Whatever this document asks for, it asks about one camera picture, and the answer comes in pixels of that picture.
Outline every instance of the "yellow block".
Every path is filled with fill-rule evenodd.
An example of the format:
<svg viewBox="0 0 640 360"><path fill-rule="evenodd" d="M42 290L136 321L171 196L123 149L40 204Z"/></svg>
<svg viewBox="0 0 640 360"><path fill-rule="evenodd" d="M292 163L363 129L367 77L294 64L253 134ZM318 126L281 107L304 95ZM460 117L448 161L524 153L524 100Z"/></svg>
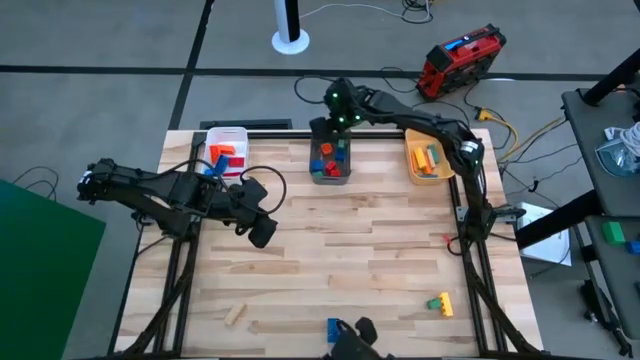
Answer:
<svg viewBox="0 0 640 360"><path fill-rule="evenodd" d="M453 307L451 306L451 300L449 300L449 293L444 292L441 293L440 296L438 296L440 298L440 302L441 302L441 306L440 306L440 310L442 311L442 315L444 316L453 316Z"/></svg>
<svg viewBox="0 0 640 360"><path fill-rule="evenodd" d="M416 156L418 168L422 170L426 169L427 160L424 158L424 152L422 151L422 148L416 147L415 149L413 149L413 154Z"/></svg>

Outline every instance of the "wooden table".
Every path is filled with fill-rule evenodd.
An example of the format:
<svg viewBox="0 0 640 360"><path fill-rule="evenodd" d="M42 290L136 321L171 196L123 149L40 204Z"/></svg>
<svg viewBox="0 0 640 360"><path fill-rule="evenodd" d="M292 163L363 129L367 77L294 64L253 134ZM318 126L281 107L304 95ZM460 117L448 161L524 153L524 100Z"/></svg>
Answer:
<svg viewBox="0 0 640 360"><path fill-rule="evenodd" d="M487 149L489 200L502 205L489 133L474 132ZM159 171L188 159L192 136L193 131L167 133ZM232 228L203 223L183 356L319 357L329 350L327 318L353 324L361 316L374 321L379 334L374 348L383 355L478 354L462 261L447 252L443 240L456 234L449 189L446 182L409 181L401 140L354 140L353 172L344 186L311 182L308 140L251 140L250 150L250 165L273 166L287 180L287 199L272 215L278 229L261 250ZM272 208L282 194L280 180L260 171L252 176L269 191L261 206ZM507 225L496 224L493 231L513 236ZM159 237L159 230L149 227L141 247ZM487 247L500 305L541 348L516 243L491 237ZM130 345L160 306L170 249L171 241L165 241L137 260L116 350ZM425 308L444 291L453 302L452 318ZM226 327L225 315L240 302L247 309ZM483 318L495 349L485 307ZM175 313L167 346L172 321Z"/></svg>

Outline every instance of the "blue block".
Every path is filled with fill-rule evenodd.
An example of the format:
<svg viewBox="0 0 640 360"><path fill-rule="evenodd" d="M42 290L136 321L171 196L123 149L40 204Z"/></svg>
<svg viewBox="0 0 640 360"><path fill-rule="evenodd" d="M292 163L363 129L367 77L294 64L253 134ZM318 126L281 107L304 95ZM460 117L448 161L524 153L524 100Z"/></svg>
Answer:
<svg viewBox="0 0 640 360"><path fill-rule="evenodd" d="M220 155L218 158L218 162L216 162L215 173L217 175L224 174L225 170L227 170L227 165L229 164L229 157Z"/></svg>
<svg viewBox="0 0 640 360"><path fill-rule="evenodd" d="M322 160L313 160L311 161L311 172L317 172L324 170L324 163Z"/></svg>
<svg viewBox="0 0 640 360"><path fill-rule="evenodd" d="M629 252L629 254L640 254L640 241L627 241L625 245L627 246L627 252Z"/></svg>
<svg viewBox="0 0 640 360"><path fill-rule="evenodd" d="M338 149L338 151L336 151L336 161L344 162L344 155L344 149Z"/></svg>
<svg viewBox="0 0 640 360"><path fill-rule="evenodd" d="M340 337L340 329L338 328L338 319L327 319L327 342L329 344L335 344Z"/></svg>

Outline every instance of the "green block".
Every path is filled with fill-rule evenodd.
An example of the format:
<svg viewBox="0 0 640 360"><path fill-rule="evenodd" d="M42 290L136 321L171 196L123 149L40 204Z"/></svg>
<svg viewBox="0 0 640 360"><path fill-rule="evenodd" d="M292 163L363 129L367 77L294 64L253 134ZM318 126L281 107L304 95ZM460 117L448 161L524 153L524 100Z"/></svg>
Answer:
<svg viewBox="0 0 640 360"><path fill-rule="evenodd" d="M433 155L433 162L436 164L440 163L440 156L438 155L438 150L436 149L436 146L431 144L429 146L427 146L427 149L431 150L431 155Z"/></svg>
<svg viewBox="0 0 640 360"><path fill-rule="evenodd" d="M609 244L622 245L626 242L619 222L608 221L602 224L602 233Z"/></svg>
<svg viewBox="0 0 640 360"><path fill-rule="evenodd" d="M440 309L440 307L442 307L442 302L440 301L440 298L435 298L427 301L427 309L429 310Z"/></svg>

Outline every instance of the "blue object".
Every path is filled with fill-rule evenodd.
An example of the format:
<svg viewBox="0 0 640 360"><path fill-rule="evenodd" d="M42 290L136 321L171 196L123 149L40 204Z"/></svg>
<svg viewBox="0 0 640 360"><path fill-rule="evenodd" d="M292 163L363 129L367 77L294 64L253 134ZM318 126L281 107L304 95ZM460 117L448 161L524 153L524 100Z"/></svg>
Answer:
<svg viewBox="0 0 640 360"><path fill-rule="evenodd" d="M220 155L218 161L216 162L215 173L216 175L224 174L224 171L227 170L227 165L229 164L229 157Z"/></svg>
<svg viewBox="0 0 640 360"><path fill-rule="evenodd" d="M329 344L335 344L340 337L340 329L338 328L338 319L327 319L327 342Z"/></svg>
<svg viewBox="0 0 640 360"><path fill-rule="evenodd" d="M344 162L344 149L338 148L338 151L336 151L336 161Z"/></svg>
<svg viewBox="0 0 640 360"><path fill-rule="evenodd" d="M625 245L627 246L627 252L629 252L629 254L640 254L640 241L627 241Z"/></svg>
<svg viewBox="0 0 640 360"><path fill-rule="evenodd" d="M316 172L316 171L323 171L324 170L324 163L322 162L322 160L313 160L311 161L311 172Z"/></svg>
<svg viewBox="0 0 640 360"><path fill-rule="evenodd" d="M469 40L469 37L468 37L468 36L465 36L465 37L463 37L462 39L458 39L458 40L455 40L455 41L453 41L453 42L450 42L450 43L448 43L447 45L445 45L445 46L444 46L444 48L445 48L445 49L447 49L447 50L451 50L451 49L453 49L454 47L456 47L456 45L461 44L461 43L462 43L462 41L464 41L464 40Z"/></svg>

